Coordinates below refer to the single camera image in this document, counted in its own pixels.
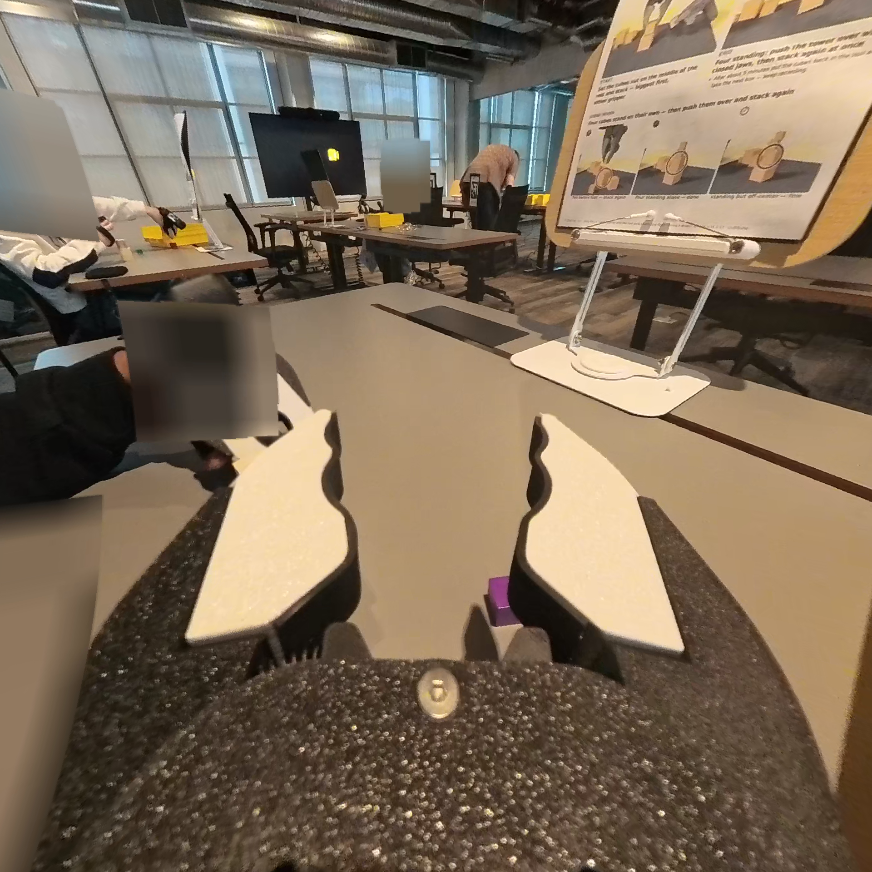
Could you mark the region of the person's left hand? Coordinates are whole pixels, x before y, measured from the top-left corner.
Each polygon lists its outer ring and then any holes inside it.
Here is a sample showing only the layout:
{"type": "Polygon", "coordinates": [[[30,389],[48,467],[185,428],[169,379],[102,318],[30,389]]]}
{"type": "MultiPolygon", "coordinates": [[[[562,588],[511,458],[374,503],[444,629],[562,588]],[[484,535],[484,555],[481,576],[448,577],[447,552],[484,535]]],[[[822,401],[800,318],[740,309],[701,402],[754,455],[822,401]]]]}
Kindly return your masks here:
{"type": "Polygon", "coordinates": [[[234,483],[237,472],[230,454],[206,441],[192,441],[191,445],[200,462],[194,477],[204,489],[214,492],[234,483]]]}

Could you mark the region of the large black monitor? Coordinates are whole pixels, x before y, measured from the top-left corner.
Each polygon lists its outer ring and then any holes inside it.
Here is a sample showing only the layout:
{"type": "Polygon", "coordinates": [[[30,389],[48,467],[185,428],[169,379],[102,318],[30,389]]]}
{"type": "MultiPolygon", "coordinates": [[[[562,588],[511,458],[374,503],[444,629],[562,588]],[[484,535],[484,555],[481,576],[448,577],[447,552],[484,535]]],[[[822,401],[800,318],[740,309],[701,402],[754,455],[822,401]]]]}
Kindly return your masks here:
{"type": "Polygon", "coordinates": [[[248,115],[270,199],[315,196],[312,183],[329,181],[340,197],[365,197],[367,181],[360,124],[337,114],[291,110],[248,115]]]}

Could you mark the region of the black office chair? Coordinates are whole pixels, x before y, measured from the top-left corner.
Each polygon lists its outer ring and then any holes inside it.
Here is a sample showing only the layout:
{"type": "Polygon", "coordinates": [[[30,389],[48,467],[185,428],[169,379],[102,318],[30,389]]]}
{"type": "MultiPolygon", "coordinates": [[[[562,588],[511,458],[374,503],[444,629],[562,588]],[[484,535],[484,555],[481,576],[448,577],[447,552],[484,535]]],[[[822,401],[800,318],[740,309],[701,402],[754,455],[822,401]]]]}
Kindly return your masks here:
{"type": "Polygon", "coordinates": [[[480,180],[472,190],[477,194],[475,206],[469,207],[473,229],[487,235],[488,240],[460,248],[449,258],[449,264],[465,271],[465,300],[483,302],[485,296],[490,296],[514,313],[515,305],[509,296],[489,285],[487,280],[498,277],[516,264],[521,212],[529,187],[509,186],[498,194],[492,184],[480,180]]]}
{"type": "Polygon", "coordinates": [[[302,267],[305,267],[307,264],[304,246],[300,238],[299,220],[277,219],[257,223],[255,226],[257,227],[259,237],[256,238],[252,226],[243,216],[233,196],[230,193],[224,193],[223,196],[227,208],[234,214],[243,228],[248,252],[261,256],[266,261],[267,267],[275,271],[275,275],[269,278],[267,282],[256,284],[256,298],[258,302],[264,302],[265,293],[276,286],[293,291],[296,299],[300,298],[303,289],[314,289],[314,284],[310,279],[304,277],[302,273],[293,272],[291,269],[292,264],[295,262],[301,262],[302,267]],[[292,245],[277,243],[277,233],[282,230],[288,231],[292,235],[292,245]]]}

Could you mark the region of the white standing banner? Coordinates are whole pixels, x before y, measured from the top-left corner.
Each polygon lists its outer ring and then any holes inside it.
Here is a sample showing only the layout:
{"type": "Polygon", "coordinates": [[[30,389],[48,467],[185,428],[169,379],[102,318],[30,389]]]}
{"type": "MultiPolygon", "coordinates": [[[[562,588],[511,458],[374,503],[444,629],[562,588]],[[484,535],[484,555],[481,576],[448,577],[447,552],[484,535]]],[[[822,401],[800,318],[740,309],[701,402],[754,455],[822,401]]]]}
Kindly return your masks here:
{"type": "Polygon", "coordinates": [[[182,110],[175,113],[173,115],[173,124],[175,126],[176,138],[178,140],[179,153],[186,181],[185,183],[187,185],[188,201],[192,220],[195,223],[200,223],[202,220],[202,215],[198,202],[197,188],[194,179],[193,163],[190,156],[188,112],[182,110]]]}

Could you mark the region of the grey office desk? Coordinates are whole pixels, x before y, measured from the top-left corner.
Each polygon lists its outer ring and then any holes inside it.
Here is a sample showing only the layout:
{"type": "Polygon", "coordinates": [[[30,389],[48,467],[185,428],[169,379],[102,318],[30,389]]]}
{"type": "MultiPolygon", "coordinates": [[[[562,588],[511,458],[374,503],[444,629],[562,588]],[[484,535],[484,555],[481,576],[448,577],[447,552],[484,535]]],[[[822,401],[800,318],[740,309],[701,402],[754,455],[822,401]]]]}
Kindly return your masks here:
{"type": "Polygon", "coordinates": [[[507,294],[486,281],[507,268],[507,258],[500,253],[512,253],[519,240],[516,233],[428,225],[377,229],[356,222],[317,224],[316,228],[329,246],[353,240],[370,243],[385,284],[404,281],[401,263],[405,260],[410,264],[453,263],[466,268],[463,299],[481,303],[490,296],[507,305],[508,311],[515,311],[507,294]]]}
{"type": "MultiPolygon", "coordinates": [[[[365,284],[362,281],[361,272],[359,272],[357,275],[357,282],[349,282],[346,276],[343,260],[343,251],[346,248],[360,248],[360,244],[362,242],[362,238],[360,237],[361,227],[358,223],[352,223],[349,228],[346,228],[344,226],[341,227],[340,224],[336,221],[333,226],[331,226],[330,224],[324,224],[323,222],[325,216],[326,212],[323,211],[308,211],[298,214],[263,213],[263,217],[268,218],[268,221],[277,219],[298,219],[300,222],[300,234],[308,234],[311,239],[314,238],[316,241],[321,241],[324,243],[328,256],[328,272],[330,274],[330,277],[332,278],[333,290],[343,291],[346,289],[359,289],[364,287],[365,284]]],[[[293,237],[288,231],[279,231],[277,233],[276,240],[278,244],[293,244],[293,237]]],[[[305,246],[304,253],[307,260],[306,266],[302,267],[301,262],[295,262],[292,264],[291,269],[294,273],[302,273],[304,277],[308,278],[309,260],[308,256],[306,255],[305,246]]]]}
{"type": "MultiPolygon", "coordinates": [[[[709,273],[708,268],[697,265],[660,263],[639,256],[607,261],[605,269],[635,280],[633,297],[639,302],[639,310],[630,347],[640,352],[646,349],[659,307],[692,312],[709,273]]],[[[794,375],[792,365],[777,362],[759,349],[759,343],[830,336],[870,345],[870,282],[801,277],[789,271],[723,268],[701,314],[719,329],[737,334],[738,339],[731,346],[717,346],[708,352],[691,354],[683,350],[681,362],[728,363],[733,377],[752,367],[780,386],[811,397],[810,389],[794,375]]]]}
{"type": "Polygon", "coordinates": [[[149,248],[142,254],[128,254],[120,265],[126,269],[121,276],[88,278],[85,274],[77,274],[69,280],[69,288],[85,293],[151,282],[244,272],[266,268],[267,259],[244,248],[230,248],[218,253],[202,252],[194,247],[149,248]]]}

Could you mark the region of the person's left forearm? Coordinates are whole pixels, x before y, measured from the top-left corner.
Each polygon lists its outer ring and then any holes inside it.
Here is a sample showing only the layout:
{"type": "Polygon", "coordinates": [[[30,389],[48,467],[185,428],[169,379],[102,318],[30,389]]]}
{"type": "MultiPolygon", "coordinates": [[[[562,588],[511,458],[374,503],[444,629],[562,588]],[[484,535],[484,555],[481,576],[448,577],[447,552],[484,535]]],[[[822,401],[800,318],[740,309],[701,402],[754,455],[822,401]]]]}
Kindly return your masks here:
{"type": "Polygon", "coordinates": [[[149,464],[135,442],[125,348],[21,375],[1,398],[1,506],[75,496],[149,464]]]}

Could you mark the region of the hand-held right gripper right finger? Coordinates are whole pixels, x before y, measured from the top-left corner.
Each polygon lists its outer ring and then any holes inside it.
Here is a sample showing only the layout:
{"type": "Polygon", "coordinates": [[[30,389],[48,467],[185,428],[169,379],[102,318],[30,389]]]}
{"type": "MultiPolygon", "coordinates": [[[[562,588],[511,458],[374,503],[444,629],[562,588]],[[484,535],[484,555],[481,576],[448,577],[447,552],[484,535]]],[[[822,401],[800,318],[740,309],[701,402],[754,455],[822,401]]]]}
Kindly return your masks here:
{"type": "Polygon", "coordinates": [[[624,645],[685,652],[639,495],[605,456],[550,413],[535,417],[509,604],[546,631],[556,658],[624,645]]]}

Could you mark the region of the large silver ventilation duct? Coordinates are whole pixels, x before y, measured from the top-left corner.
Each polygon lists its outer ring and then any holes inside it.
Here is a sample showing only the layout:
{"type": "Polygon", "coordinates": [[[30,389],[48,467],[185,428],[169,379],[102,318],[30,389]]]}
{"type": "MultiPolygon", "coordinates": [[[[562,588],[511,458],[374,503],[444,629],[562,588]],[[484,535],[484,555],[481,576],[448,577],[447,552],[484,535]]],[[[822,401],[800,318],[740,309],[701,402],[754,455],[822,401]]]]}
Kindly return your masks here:
{"type": "Polygon", "coordinates": [[[352,2],[352,12],[359,16],[341,15],[346,5],[330,2],[327,10],[279,9],[278,4],[245,5],[242,2],[195,1],[184,3],[188,20],[200,21],[202,27],[219,24],[234,25],[264,35],[289,34],[290,27],[324,30],[328,37],[312,36],[323,45],[338,47],[345,38],[379,40],[422,45],[429,50],[452,52],[468,57],[485,49],[470,41],[464,22],[439,17],[415,5],[404,3],[352,2]]]}

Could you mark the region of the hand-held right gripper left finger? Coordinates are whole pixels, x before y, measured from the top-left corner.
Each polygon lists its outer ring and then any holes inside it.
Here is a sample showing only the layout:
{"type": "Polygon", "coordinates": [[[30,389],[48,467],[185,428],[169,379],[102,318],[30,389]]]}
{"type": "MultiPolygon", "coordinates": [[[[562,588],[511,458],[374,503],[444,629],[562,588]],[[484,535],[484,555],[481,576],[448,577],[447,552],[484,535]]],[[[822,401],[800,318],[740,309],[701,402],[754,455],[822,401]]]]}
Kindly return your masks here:
{"type": "Polygon", "coordinates": [[[269,638],[349,570],[357,530],[343,506],[334,411],[311,413],[239,474],[185,631],[192,647],[269,638]]]}

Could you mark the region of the white document stand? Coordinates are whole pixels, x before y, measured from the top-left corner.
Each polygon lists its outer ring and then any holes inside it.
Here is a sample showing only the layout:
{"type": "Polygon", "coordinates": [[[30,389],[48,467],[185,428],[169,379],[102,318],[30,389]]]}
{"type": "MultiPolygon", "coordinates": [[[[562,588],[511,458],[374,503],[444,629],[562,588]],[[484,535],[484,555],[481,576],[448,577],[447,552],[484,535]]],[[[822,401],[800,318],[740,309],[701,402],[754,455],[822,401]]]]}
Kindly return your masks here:
{"type": "Polygon", "coordinates": [[[607,406],[645,418],[661,418],[708,387],[710,378],[681,365],[680,357],[724,265],[756,259],[759,243],[691,223],[674,213],[648,210],[585,223],[572,230],[571,244],[594,248],[596,255],[569,336],[518,352],[510,357],[510,363],[607,406]],[[665,357],[622,351],[583,336],[584,322],[609,253],[692,256],[709,265],[692,312],[665,357]]]}

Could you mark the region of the black desk mat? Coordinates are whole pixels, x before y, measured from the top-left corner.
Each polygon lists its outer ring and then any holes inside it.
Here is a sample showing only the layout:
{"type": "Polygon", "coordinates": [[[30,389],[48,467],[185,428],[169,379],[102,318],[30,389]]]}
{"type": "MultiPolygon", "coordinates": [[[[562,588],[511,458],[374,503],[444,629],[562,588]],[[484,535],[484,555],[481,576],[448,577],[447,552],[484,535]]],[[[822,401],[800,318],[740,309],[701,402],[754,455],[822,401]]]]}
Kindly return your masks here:
{"type": "Polygon", "coordinates": [[[407,318],[436,332],[490,349],[500,348],[529,335],[516,327],[444,305],[409,312],[407,318]]]}

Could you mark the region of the small document stand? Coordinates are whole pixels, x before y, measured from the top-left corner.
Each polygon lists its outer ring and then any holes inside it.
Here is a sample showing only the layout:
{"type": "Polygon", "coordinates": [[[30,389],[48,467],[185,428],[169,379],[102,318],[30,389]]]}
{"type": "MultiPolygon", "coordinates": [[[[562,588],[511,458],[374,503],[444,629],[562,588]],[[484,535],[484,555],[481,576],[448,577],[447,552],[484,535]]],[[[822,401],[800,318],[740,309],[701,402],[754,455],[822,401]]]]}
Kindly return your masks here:
{"type": "Polygon", "coordinates": [[[339,209],[339,203],[330,182],[326,166],[318,149],[301,151],[301,159],[310,176],[311,189],[323,212],[326,212],[324,224],[335,224],[335,215],[339,209]]]}

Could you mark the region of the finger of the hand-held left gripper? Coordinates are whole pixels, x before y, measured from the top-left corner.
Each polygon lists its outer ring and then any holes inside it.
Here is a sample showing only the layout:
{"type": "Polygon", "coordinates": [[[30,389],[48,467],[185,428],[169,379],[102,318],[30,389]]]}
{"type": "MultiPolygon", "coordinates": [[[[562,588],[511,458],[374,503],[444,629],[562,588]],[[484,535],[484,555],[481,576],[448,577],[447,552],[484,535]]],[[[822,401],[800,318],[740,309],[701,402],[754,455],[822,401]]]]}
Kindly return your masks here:
{"type": "Polygon", "coordinates": [[[267,450],[269,438],[265,439],[267,444],[256,437],[222,441],[222,450],[231,458],[235,472],[242,472],[256,457],[267,450]]]}
{"type": "Polygon", "coordinates": [[[286,431],[291,431],[314,414],[307,401],[289,385],[278,385],[278,413],[286,431]]]}

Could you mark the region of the purple cube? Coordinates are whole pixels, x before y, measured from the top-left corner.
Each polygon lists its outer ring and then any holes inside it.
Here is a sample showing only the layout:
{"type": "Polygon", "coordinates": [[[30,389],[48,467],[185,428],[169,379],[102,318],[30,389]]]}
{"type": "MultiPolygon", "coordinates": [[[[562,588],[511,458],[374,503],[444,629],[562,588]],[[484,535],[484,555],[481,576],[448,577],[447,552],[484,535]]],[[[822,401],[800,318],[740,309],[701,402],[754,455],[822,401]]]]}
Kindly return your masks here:
{"type": "Polygon", "coordinates": [[[491,626],[495,628],[515,627],[522,624],[509,602],[509,583],[507,575],[490,577],[487,580],[485,605],[491,626]]]}

